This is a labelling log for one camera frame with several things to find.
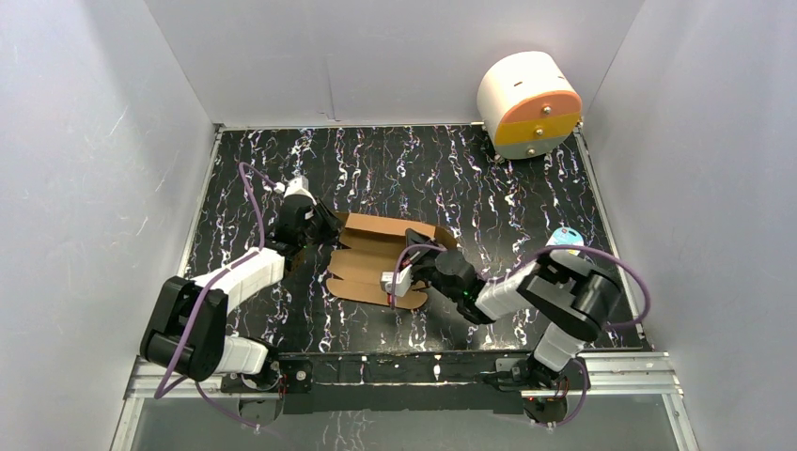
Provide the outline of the brown cardboard box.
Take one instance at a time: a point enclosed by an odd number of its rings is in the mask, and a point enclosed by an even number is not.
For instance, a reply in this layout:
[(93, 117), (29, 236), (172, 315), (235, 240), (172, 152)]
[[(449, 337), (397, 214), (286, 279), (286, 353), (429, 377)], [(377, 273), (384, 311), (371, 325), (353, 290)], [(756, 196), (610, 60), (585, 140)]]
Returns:
[(439, 225), (353, 212), (340, 212), (343, 221), (339, 235), (340, 249), (331, 254), (326, 280), (327, 290), (335, 297), (359, 303), (388, 306), (382, 276), (394, 270), (399, 254), (407, 246), (405, 232), (411, 229), (446, 248), (458, 242), (451, 232)]

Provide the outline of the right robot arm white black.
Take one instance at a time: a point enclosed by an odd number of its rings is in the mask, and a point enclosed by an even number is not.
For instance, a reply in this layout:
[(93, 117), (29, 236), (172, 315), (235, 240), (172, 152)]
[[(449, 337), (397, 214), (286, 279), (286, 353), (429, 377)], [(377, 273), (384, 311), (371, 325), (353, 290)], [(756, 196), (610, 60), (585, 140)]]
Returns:
[(422, 283), (474, 324), (493, 324), (529, 308), (549, 320), (528, 357), (497, 361), (493, 370), (476, 377), (498, 390), (557, 388), (567, 365), (602, 333), (621, 297), (621, 282), (584, 258), (590, 250), (569, 227), (556, 229), (539, 256), (493, 278), (480, 274), (458, 249), (447, 249), (413, 229), (405, 238), (407, 246), (394, 270), (381, 275), (390, 307), (397, 307), (412, 285)]

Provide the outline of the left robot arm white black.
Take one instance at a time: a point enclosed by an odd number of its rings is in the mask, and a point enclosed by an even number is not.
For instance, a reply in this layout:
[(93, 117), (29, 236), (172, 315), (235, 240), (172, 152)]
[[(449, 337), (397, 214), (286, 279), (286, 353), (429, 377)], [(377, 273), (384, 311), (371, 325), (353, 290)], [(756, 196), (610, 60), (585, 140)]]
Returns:
[(227, 334), (227, 317), (301, 265), (306, 248), (336, 240), (342, 227), (322, 201), (287, 195), (260, 246), (212, 272), (164, 281), (140, 356), (195, 382), (239, 375), (252, 389), (273, 389), (282, 377), (277, 348), (259, 338)]

